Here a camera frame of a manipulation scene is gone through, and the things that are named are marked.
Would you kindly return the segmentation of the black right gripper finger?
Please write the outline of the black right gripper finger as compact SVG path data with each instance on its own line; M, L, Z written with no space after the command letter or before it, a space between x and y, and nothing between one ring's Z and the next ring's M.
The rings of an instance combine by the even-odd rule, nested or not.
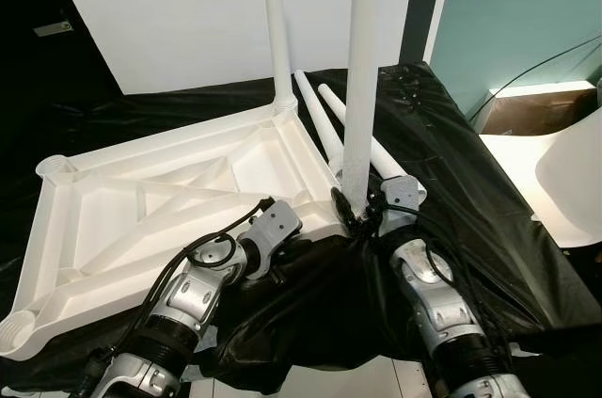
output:
M331 187L330 197L343 227L348 231L360 231L364 222L360 216L357 216L356 210L344 193L337 186Z

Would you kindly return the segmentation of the white plastic table top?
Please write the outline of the white plastic table top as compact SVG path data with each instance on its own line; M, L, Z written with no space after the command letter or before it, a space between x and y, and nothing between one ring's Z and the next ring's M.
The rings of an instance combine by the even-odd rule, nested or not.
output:
M273 105L36 166L42 179L0 357L137 307L176 252L259 200L300 216L302 238L343 234L334 174L295 110Z

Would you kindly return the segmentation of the black table cloth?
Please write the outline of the black table cloth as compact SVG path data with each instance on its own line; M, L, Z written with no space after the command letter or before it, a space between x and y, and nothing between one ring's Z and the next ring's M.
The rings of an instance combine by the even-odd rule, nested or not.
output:
M267 105L267 78L185 91L87 96L16 88L0 110L0 319L12 311L41 179L37 162ZM380 71L375 138L429 187L421 211L460 240L479 309L504 341L532 398L601 397L601 307L493 154L425 63ZM198 367L238 389L271 393L293 369L349 371L386 356L425 358L408 304L383 262L343 238L282 281L232 292L216 347Z

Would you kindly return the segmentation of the white shell chair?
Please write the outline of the white shell chair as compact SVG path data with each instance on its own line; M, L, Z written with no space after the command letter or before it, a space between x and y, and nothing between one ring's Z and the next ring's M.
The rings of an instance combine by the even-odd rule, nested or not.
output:
M602 242L602 110L550 135L482 141L559 247Z

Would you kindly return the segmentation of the large white backdrop panel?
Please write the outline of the large white backdrop panel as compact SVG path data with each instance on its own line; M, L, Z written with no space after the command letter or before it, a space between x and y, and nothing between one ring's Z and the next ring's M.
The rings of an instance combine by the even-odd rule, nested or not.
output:
M271 78L265 0L72 0L126 94ZM352 0L283 0L290 67L343 70Z

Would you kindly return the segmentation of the small grey metal plate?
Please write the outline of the small grey metal plate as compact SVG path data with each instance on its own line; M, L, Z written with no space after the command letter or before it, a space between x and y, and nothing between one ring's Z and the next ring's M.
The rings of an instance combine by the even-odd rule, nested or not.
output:
M69 21L57 21L54 24L38 25L33 29L36 37L44 38L55 36L55 34L64 34L73 31L73 25Z

